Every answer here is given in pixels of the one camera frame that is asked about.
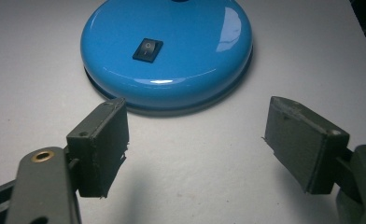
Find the power switch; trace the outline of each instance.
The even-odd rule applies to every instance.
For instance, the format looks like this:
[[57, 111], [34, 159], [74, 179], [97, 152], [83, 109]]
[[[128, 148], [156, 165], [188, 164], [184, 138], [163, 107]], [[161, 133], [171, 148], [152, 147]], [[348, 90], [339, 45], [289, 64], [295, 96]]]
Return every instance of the power switch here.
[[162, 47], [162, 41], [144, 38], [140, 43], [136, 52], [133, 55], [133, 59], [153, 63], [160, 52]]

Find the metal grommet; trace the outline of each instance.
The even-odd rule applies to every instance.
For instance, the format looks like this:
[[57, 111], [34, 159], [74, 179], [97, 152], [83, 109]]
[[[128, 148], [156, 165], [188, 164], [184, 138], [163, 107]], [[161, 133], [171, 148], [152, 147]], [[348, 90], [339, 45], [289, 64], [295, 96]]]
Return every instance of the metal grommet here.
[[37, 152], [32, 157], [32, 162], [47, 161], [47, 160], [51, 159], [54, 155], [55, 155], [55, 153], [53, 151], [50, 151], [50, 150], [40, 151], [40, 152]]

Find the white table surface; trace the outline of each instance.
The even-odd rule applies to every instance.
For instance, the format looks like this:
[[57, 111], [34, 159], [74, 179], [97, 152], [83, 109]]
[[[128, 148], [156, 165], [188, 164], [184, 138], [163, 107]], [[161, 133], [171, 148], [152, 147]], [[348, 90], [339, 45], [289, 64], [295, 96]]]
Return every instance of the white table surface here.
[[[239, 0], [254, 34], [242, 85], [182, 117], [129, 113], [131, 143], [106, 199], [83, 223], [336, 223], [332, 195], [303, 194], [261, 139], [270, 97], [307, 105], [366, 144], [366, 39], [348, 0]], [[0, 0], [0, 185], [104, 101], [79, 39], [102, 0]]]

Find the glossy blue plastic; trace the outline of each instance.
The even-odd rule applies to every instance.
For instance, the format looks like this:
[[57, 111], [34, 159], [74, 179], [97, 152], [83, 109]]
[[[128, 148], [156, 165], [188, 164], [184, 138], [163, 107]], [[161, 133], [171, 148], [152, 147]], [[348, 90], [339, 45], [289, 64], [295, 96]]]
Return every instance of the glossy blue plastic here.
[[[153, 63], [133, 59], [144, 38], [163, 42]], [[145, 111], [217, 100], [245, 73], [251, 49], [249, 20], [233, 0], [108, 0], [81, 37], [92, 84]]]

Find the white surface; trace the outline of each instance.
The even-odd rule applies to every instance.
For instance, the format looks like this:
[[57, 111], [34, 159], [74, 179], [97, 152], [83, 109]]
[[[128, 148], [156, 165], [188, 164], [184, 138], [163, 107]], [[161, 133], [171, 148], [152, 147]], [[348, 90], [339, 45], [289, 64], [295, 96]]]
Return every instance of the white surface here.
[[[0, 185], [20, 159], [64, 147], [103, 98], [79, 53], [103, 1], [0, 1]], [[242, 85], [200, 113], [129, 114], [131, 144], [107, 199], [83, 223], [336, 223], [335, 192], [304, 195], [261, 137], [273, 95], [307, 105], [366, 144], [366, 40], [347, 0], [238, 1], [254, 57]]]

